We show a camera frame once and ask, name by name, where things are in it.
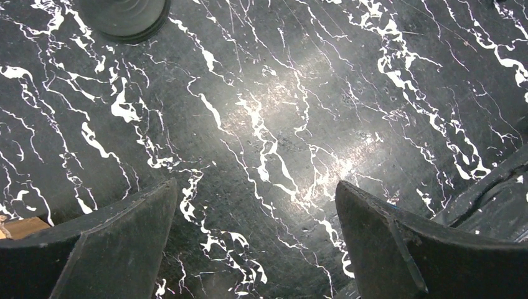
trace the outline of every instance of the wooden block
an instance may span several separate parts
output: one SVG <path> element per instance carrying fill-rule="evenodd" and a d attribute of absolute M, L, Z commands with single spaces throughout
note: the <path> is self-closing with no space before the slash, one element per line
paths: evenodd
<path fill-rule="evenodd" d="M 11 238 L 14 240 L 19 240 L 29 234 L 48 227 L 50 227 L 48 223 L 40 220 L 38 217 L 4 223 L 4 228 L 11 233 Z"/>

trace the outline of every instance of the marble countertop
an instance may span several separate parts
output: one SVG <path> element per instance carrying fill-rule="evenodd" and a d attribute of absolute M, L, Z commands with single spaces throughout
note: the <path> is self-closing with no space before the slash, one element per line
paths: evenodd
<path fill-rule="evenodd" d="M 177 178 L 156 298 L 332 298 L 339 180 L 433 217 L 526 141 L 523 0 L 173 1 L 138 45 L 0 1 L 0 214 Z"/>

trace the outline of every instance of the black marble surface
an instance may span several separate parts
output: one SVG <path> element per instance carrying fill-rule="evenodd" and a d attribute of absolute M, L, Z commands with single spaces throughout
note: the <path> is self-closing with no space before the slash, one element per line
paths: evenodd
<path fill-rule="evenodd" d="M 75 2 L 1 1 L 0 213 L 58 224 L 175 177 L 154 297 L 331 298 L 340 179 L 433 217 L 522 146 L 526 5 L 173 1 L 121 45 Z"/>

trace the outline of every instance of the black round object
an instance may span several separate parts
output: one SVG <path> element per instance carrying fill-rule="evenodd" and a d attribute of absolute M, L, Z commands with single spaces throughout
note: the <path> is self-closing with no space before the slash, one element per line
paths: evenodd
<path fill-rule="evenodd" d="M 171 0 L 81 0 L 82 19 L 115 42 L 135 44 L 155 35 L 169 15 Z"/>

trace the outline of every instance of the marble floor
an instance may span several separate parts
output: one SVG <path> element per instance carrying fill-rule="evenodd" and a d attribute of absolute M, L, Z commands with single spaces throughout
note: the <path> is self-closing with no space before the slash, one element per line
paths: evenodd
<path fill-rule="evenodd" d="M 524 0 L 181 0 L 107 42 L 0 0 L 0 214 L 56 225 L 177 178 L 155 298 L 331 298 L 339 180 L 433 217 L 526 142 Z"/>

